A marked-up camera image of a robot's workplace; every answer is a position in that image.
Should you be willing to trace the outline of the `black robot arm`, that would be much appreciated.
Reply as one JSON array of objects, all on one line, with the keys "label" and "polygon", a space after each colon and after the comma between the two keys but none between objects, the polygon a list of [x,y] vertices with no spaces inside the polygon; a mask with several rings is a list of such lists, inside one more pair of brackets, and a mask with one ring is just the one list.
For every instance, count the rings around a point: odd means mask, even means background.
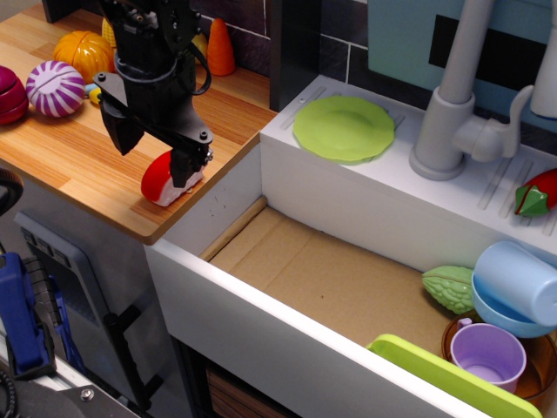
[{"label": "black robot arm", "polygon": [[104,126],[123,155],[145,133],[170,146],[173,184],[184,187],[212,158],[213,134],[192,103],[211,86],[210,73],[196,83],[196,66],[208,65],[193,43],[200,15],[186,1],[103,1],[100,7],[117,45],[116,71],[94,77]]}]

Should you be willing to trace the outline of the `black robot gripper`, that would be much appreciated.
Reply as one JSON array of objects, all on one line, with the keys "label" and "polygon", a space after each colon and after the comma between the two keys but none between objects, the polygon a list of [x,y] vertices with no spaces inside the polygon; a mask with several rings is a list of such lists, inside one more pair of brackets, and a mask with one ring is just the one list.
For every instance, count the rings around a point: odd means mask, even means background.
[{"label": "black robot gripper", "polygon": [[116,149],[128,154],[145,133],[172,148],[170,174],[176,188],[192,188],[212,159],[213,134],[193,108],[192,99],[208,91],[211,75],[196,86],[197,49],[189,44],[171,68],[157,78],[117,60],[117,72],[99,72],[101,115]]}]

